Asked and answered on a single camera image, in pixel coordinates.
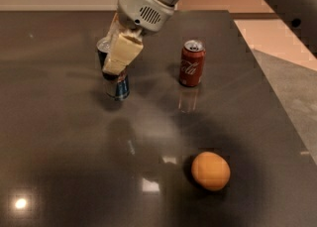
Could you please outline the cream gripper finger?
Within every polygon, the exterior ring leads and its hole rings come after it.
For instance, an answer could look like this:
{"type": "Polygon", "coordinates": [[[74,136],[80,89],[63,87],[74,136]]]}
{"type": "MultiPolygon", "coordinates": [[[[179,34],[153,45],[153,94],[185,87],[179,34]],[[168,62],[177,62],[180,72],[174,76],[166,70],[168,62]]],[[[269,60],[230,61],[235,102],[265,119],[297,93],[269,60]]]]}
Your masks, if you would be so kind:
{"type": "Polygon", "coordinates": [[[117,31],[117,30],[121,30],[122,29],[122,25],[119,21],[119,16],[118,14],[115,14],[113,19],[112,19],[112,22],[111,22],[111,25],[110,25],[110,28],[109,28],[109,31],[107,33],[107,36],[106,38],[107,39],[111,39],[113,34],[117,31]]]}
{"type": "Polygon", "coordinates": [[[119,75],[142,51],[143,38],[137,33],[116,33],[110,46],[102,71],[119,75]]]}

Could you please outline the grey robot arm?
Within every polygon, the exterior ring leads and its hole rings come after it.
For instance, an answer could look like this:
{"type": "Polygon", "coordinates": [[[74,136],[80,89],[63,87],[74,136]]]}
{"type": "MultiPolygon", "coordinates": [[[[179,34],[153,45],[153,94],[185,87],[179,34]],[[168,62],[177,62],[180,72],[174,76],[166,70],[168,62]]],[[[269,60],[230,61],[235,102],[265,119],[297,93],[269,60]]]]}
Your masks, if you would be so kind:
{"type": "MultiPolygon", "coordinates": [[[[180,0],[118,0],[106,39],[110,56],[103,71],[117,75],[142,51],[143,36],[155,34],[172,17],[180,0]]],[[[193,0],[195,9],[226,0],[193,0]]],[[[317,50],[317,0],[264,0],[311,53],[317,50]]]]}

